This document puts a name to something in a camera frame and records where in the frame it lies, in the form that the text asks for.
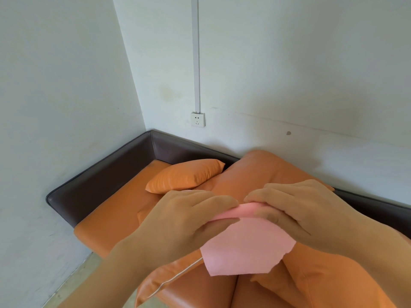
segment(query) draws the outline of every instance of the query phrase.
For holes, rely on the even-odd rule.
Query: white outlet plate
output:
[[[206,115],[204,113],[191,113],[191,126],[205,127]]]

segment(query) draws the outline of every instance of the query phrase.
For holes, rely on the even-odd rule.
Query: floor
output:
[[[85,262],[63,283],[56,293],[44,304],[43,308],[57,308],[71,292],[73,292],[99,265],[101,258],[92,253]],[[134,308],[136,294],[134,293],[124,305],[124,308]],[[167,308],[156,297],[148,300],[140,308]]]

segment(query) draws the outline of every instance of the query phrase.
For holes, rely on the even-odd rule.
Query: wall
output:
[[[411,204],[411,0],[114,0],[147,129]]]
[[[0,307],[90,251],[44,198],[145,130],[112,0],[0,0]]]

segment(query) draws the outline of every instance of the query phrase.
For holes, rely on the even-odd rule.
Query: pink paper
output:
[[[254,212],[265,205],[256,202],[241,204],[214,217],[213,220],[239,217],[240,221],[200,249],[211,276],[268,273],[292,250],[295,240],[284,230],[254,217]]]

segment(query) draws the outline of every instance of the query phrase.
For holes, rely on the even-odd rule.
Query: person's right hand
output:
[[[266,184],[249,193],[245,202],[271,207],[255,215],[265,218],[296,241],[323,252],[351,257],[367,234],[380,223],[362,215],[316,180],[296,184]]]

